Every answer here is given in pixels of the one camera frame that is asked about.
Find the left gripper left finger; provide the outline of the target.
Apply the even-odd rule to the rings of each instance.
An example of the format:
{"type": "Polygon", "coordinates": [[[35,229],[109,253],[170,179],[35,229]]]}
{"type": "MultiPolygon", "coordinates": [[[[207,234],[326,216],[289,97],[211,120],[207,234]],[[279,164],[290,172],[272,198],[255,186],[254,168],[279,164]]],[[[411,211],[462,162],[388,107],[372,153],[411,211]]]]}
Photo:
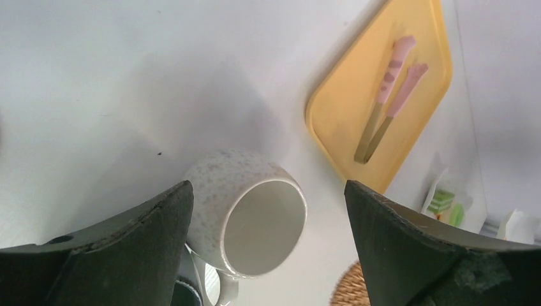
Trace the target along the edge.
{"type": "Polygon", "coordinates": [[[193,211],[187,180],[41,245],[1,250],[2,305],[169,305],[193,211]]]}

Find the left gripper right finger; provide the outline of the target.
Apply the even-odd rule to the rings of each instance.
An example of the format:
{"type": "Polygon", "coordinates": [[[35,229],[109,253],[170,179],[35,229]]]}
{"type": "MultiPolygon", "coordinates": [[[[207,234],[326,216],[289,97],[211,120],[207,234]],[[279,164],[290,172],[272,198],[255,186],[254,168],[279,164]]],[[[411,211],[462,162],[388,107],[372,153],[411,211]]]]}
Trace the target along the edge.
{"type": "Polygon", "coordinates": [[[540,247],[471,233],[349,180],[345,202],[372,305],[539,305],[540,247]]]}

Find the grey mug with rattan lid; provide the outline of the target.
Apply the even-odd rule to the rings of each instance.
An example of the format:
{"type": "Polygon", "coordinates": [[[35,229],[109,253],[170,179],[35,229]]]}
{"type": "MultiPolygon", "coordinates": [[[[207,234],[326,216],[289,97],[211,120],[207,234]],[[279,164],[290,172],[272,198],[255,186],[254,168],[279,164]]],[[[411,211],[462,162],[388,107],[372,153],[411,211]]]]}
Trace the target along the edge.
{"type": "Polygon", "coordinates": [[[187,249],[183,250],[177,269],[171,306],[202,306],[200,278],[193,258],[187,249]]]}

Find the round rattan coaster lid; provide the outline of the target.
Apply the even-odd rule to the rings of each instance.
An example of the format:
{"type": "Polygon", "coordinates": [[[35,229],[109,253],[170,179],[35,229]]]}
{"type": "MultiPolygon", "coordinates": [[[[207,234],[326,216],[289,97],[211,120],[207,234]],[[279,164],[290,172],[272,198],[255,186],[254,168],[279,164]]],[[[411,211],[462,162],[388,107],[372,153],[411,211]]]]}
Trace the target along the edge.
{"type": "Polygon", "coordinates": [[[359,261],[352,264],[338,281],[330,306],[370,306],[364,274],[359,261]]]}

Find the green frosted donut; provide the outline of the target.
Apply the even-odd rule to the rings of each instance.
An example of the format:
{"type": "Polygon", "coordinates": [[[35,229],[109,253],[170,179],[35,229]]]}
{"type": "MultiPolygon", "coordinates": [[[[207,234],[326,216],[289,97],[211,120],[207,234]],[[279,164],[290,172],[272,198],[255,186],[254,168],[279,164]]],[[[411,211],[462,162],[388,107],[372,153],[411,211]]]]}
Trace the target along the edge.
{"type": "Polygon", "coordinates": [[[457,203],[452,207],[450,215],[448,217],[448,223],[452,226],[459,228],[464,219],[464,207],[461,203],[457,203]]]}

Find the green layered cake slice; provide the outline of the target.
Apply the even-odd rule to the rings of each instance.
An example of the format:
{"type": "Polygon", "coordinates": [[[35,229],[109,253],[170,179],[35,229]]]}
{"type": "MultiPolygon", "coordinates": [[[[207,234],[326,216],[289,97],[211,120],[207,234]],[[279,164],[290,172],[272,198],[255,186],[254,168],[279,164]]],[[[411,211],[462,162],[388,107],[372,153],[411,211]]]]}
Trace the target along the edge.
{"type": "Polygon", "coordinates": [[[429,202],[427,211],[432,212],[434,215],[442,214],[451,207],[454,198],[454,193],[443,189],[437,189],[429,202]]]}

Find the white three tier stand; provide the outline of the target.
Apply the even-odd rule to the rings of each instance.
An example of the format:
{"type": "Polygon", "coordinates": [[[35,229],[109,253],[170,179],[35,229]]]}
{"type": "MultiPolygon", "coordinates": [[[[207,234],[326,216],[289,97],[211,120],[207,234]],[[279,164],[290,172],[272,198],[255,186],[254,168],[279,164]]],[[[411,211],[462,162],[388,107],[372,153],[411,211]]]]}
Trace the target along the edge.
{"type": "MultiPolygon", "coordinates": [[[[444,168],[432,182],[420,212],[432,219],[450,225],[448,223],[448,217],[452,207],[457,203],[463,205],[465,212],[463,222],[459,229],[472,233],[481,233],[487,220],[486,205],[474,200],[473,197],[458,184],[458,180],[448,173],[447,168],[444,168]],[[442,214],[434,215],[432,212],[427,211],[427,207],[437,189],[443,189],[454,193],[455,198],[448,210],[444,211],[442,214]]],[[[539,228],[539,217],[514,209],[500,221],[498,228],[492,230],[492,232],[495,232],[495,237],[500,240],[533,245],[535,244],[535,235],[539,228]]]]}

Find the yellow serving tray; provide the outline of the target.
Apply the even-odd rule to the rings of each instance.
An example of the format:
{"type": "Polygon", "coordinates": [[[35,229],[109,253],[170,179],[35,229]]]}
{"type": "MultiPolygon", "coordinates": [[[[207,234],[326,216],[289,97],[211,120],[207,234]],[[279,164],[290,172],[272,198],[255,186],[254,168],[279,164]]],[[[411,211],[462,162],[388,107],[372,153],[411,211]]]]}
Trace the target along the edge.
{"type": "Polygon", "coordinates": [[[384,193],[446,94],[452,58],[440,1],[387,1],[312,93],[306,125],[344,180],[384,193]],[[354,159],[376,105],[388,129],[354,159]]]}

